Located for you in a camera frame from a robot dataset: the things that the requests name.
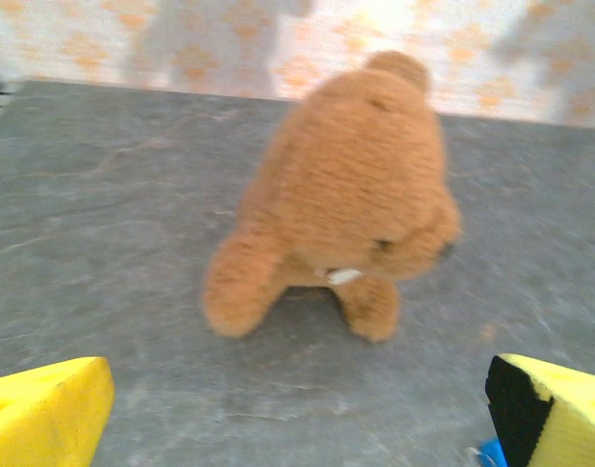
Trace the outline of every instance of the teddy bear ear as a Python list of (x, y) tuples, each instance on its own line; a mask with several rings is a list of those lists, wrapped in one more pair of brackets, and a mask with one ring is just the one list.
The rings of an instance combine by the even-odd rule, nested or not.
[(365, 64), (365, 68), (388, 71), (416, 85), (427, 92), (430, 86), (430, 74), (427, 67), (409, 55), (397, 51), (385, 51), (373, 54)]
[(286, 257), (278, 238), (242, 228), (218, 248), (206, 278), (204, 310), (219, 335), (238, 338), (255, 329), (283, 292), (277, 271)]

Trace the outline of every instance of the teddy bear head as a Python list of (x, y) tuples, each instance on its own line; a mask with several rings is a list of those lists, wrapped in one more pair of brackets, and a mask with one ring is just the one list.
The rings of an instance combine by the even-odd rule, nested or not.
[(263, 169), (265, 213), (287, 256), (406, 279), (450, 250), (461, 221), (428, 83), (418, 61), (380, 53), (290, 113)]

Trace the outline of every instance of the white tag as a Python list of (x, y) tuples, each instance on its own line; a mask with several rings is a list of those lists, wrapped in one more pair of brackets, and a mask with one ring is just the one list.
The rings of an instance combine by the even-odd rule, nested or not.
[(350, 280), (357, 279), (361, 275), (363, 274), (357, 269), (337, 269), (328, 274), (328, 283), (331, 285), (341, 285)]

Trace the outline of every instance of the fluffy fur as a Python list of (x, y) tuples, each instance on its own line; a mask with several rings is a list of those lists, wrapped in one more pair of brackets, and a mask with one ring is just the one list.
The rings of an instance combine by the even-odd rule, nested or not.
[[(359, 336), (394, 334), (394, 281), (430, 269), (461, 231), (428, 87), (421, 63), (383, 52), (289, 113), (208, 271), (217, 334), (250, 333), (291, 286), (330, 287)], [(335, 269), (364, 275), (331, 285), (318, 272)]]

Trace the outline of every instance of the blue object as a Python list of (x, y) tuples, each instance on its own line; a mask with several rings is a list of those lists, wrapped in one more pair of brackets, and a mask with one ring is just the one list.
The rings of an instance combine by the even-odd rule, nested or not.
[(479, 447), (479, 460), (483, 467), (508, 467), (498, 438), (486, 441)]

